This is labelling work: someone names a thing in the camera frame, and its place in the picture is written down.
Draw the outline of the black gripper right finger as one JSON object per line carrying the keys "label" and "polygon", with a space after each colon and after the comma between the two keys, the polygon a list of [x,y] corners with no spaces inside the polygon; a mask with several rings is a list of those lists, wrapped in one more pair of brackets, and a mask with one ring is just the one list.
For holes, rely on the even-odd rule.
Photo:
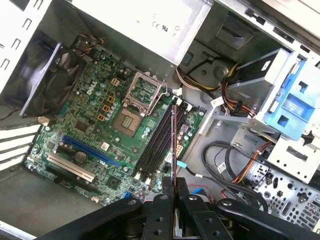
{"label": "black gripper right finger", "polygon": [[189,192],[186,180],[176,180],[179,226],[184,237],[201,240],[300,240],[301,227],[235,199],[210,206]]}

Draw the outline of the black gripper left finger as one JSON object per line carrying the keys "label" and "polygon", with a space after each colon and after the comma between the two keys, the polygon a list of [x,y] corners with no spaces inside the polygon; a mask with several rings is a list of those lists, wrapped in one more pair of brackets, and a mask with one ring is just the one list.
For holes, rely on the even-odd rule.
{"label": "black gripper left finger", "polygon": [[152,200],[129,197],[80,217],[42,236],[41,240],[171,240],[174,190],[171,177]]}

